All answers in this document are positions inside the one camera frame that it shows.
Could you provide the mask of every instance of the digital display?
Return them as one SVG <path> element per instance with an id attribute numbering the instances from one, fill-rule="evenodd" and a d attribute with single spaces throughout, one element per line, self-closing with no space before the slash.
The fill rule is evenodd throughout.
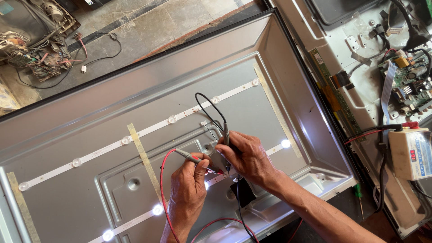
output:
<path id="1" fill-rule="evenodd" d="M 417 161 L 417 159 L 416 159 L 416 151 L 414 149 L 410 150 L 410 156 L 411 156 L 411 162 Z"/>

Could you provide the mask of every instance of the led strip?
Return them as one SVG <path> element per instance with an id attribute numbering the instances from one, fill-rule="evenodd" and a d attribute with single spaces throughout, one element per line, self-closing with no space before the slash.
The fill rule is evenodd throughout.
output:
<path id="1" fill-rule="evenodd" d="M 230 90 L 230 91 L 228 91 L 228 92 L 226 92 L 226 93 L 224 93 L 224 94 L 222 94 L 220 96 L 213 97 L 212 98 L 212 102 L 214 104 L 217 104 L 217 103 L 219 103 L 220 101 L 222 101 L 222 100 L 224 100 L 226 98 L 229 98 L 229 97 L 231 97 L 231 96 L 233 96 L 235 94 L 238 94 L 238 93 L 242 92 L 243 90 L 247 90 L 247 89 L 249 89 L 251 87 L 258 86 L 259 84 L 260 84 L 260 80 L 258 78 L 256 78 L 253 81 L 251 81 L 249 83 L 246 83 L 246 84 L 244 84 L 244 85 L 242 85 L 240 87 L 237 87 L 237 88 L 235 88 L 233 90 Z M 210 104 L 210 102 L 206 101 L 206 102 L 202 103 L 201 105 L 204 108 L 206 108 L 206 107 L 210 106 L 211 104 Z M 153 126 L 150 126 L 150 127 L 146 128 L 144 130 L 141 130 L 141 131 L 137 132 L 138 137 L 142 137 L 142 136 L 147 135 L 147 134 L 149 134 L 149 133 L 151 133 L 153 131 L 161 129 L 162 127 L 165 127 L 165 126 L 167 126 L 167 125 L 169 125 L 171 123 L 175 123 L 176 121 L 178 121 L 178 120 L 180 120 L 182 118 L 185 118 L 188 115 L 194 114 L 195 112 L 197 112 L 199 110 L 200 110 L 200 106 L 194 106 L 194 107 L 192 107 L 192 108 L 190 108 L 190 109 L 188 109 L 188 110 L 186 110 L 186 111 L 184 111 L 182 113 L 179 113 L 177 115 L 172 115 L 172 116 L 170 116 L 166 120 L 163 120 L 163 121 L 161 121 L 159 123 L 154 124 Z M 46 173 L 46 174 L 44 174 L 44 175 L 42 175 L 42 176 L 40 176 L 38 178 L 34 178 L 34 179 L 30 180 L 30 181 L 23 182 L 23 183 L 21 183 L 19 185 L 19 189 L 20 189 L 20 191 L 23 192 L 23 191 L 27 190 L 28 188 L 30 188 L 32 186 L 35 186 L 35 185 L 37 185 L 37 184 L 39 184 L 41 182 L 44 182 L 44 181 L 46 181 L 46 180 L 48 180 L 48 179 L 50 179 L 50 178 L 52 178 L 54 176 L 57 176 L 57 175 L 59 175 L 59 174 L 61 174 L 63 172 L 66 172 L 66 171 L 68 171 L 70 169 L 78 167 L 81 164 L 92 160 L 93 158 L 96 158 L 96 157 L 101 156 L 101 155 L 103 155 L 105 153 L 108 153 L 109 151 L 114 150 L 114 149 L 116 149 L 116 148 L 118 148 L 120 146 L 123 146 L 125 144 L 128 144 L 131 141 L 132 141 L 132 137 L 131 136 L 124 137 L 122 140 L 114 142 L 114 143 L 112 143 L 112 144 L 110 144 L 110 145 L 108 145 L 108 146 L 106 146 L 104 148 L 101 148 L 101 149 L 99 149 L 99 150 L 97 150 L 97 151 L 95 151 L 95 152 L 93 152 L 91 154 L 87 154 L 84 157 L 81 157 L 79 159 L 74 159 L 72 162 L 69 162 L 68 164 L 65 164 L 65 165 L 63 165 L 63 166 L 61 166 L 61 167 L 59 167 L 57 169 L 54 169 L 54 170 L 52 170 L 52 171 L 50 171 L 50 172 L 48 172 L 48 173 Z"/>
<path id="2" fill-rule="evenodd" d="M 275 147 L 267 150 L 266 153 L 267 153 L 268 156 L 270 156 L 270 155 L 276 153 L 277 151 L 279 151 L 279 150 L 281 150 L 283 148 L 290 147 L 290 145 L 291 144 L 290 144 L 290 142 L 288 140 L 284 140 L 284 141 L 282 141 L 282 143 L 280 143 L 280 144 L 276 145 Z M 219 176 L 216 176 L 215 178 L 213 178 L 211 180 L 206 181 L 205 182 L 206 190 L 209 187 L 213 186 L 214 184 L 222 181 L 223 179 L 228 178 L 229 176 L 227 176 L 227 175 L 219 175 Z M 150 211 L 148 211 L 148 212 L 146 212 L 146 213 L 144 213 L 144 214 L 136 217 L 135 219 L 132 219 L 131 221 L 129 221 L 129 222 L 127 222 L 127 223 L 125 223 L 125 224 L 123 224 L 123 225 L 121 225 L 121 226 L 113 229 L 113 230 L 106 231 L 103 235 L 101 235 L 98 238 L 90 241 L 89 243 L 102 243 L 102 242 L 105 242 L 105 241 L 109 241 L 114 236 L 120 234 L 121 232 L 123 232 L 123 231 L 131 228 L 132 226 L 135 226 L 135 225 L 143 222 L 144 220 L 146 220 L 146 219 L 148 219 L 148 218 L 150 218 L 150 217 L 152 217 L 154 215 L 159 215 L 163 211 L 164 211 L 163 207 L 161 205 L 157 205 L 154 209 L 152 209 L 152 210 L 150 210 Z"/>

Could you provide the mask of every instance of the tiled floor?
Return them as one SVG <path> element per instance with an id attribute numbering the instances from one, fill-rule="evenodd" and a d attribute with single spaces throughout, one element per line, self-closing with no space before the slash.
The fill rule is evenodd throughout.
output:
<path id="1" fill-rule="evenodd" d="M 110 59 L 95 62 L 81 73 L 81 63 L 75 63 L 70 73 L 51 89 L 33 89 L 20 83 L 16 71 L 0 66 L 0 77 L 5 80 L 22 106 L 50 97 L 56 93 L 124 67 L 159 47 L 222 17 L 252 0 L 112 0 L 93 10 L 85 1 L 76 0 L 79 9 L 72 14 L 81 23 L 76 32 L 83 34 L 88 60 L 115 55 L 120 47 L 101 32 L 116 33 L 121 42 L 121 53 Z M 66 39 L 72 57 L 81 47 L 71 34 Z M 78 60 L 85 58 L 81 49 Z M 36 86 L 50 86 L 63 79 L 65 73 L 40 83 L 29 72 L 20 71 L 24 82 Z"/>

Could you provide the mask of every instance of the green screwdriver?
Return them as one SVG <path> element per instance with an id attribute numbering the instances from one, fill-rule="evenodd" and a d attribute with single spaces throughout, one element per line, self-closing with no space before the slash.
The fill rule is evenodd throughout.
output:
<path id="1" fill-rule="evenodd" d="M 356 192 L 355 192 L 356 197 L 359 198 L 360 210 L 362 211 L 362 218 L 363 218 L 363 220 L 365 220 L 365 217 L 363 216 L 363 207 L 362 207 L 362 196 L 363 196 L 363 193 L 360 190 L 360 183 L 358 183 L 357 185 L 355 185 L 354 189 L 356 190 Z"/>

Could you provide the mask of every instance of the hand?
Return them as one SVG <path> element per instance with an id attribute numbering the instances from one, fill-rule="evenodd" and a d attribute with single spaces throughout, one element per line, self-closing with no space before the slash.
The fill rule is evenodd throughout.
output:
<path id="1" fill-rule="evenodd" d="M 223 137 L 219 139 L 216 150 L 231 163 L 234 169 L 253 184 L 266 191 L 272 189 L 281 176 L 286 174 L 274 167 L 266 151 L 257 137 L 237 131 L 229 131 L 230 143 L 239 150 L 223 145 Z"/>
<path id="2" fill-rule="evenodd" d="M 168 214 L 180 242 L 186 242 L 192 225 L 197 221 L 203 209 L 207 195 L 204 176 L 208 173 L 208 165 L 212 163 L 210 157 L 204 153 L 191 154 L 202 161 L 195 166 L 194 162 L 185 160 L 184 164 L 171 176 Z M 176 242 L 168 222 L 165 225 L 161 242 Z"/>

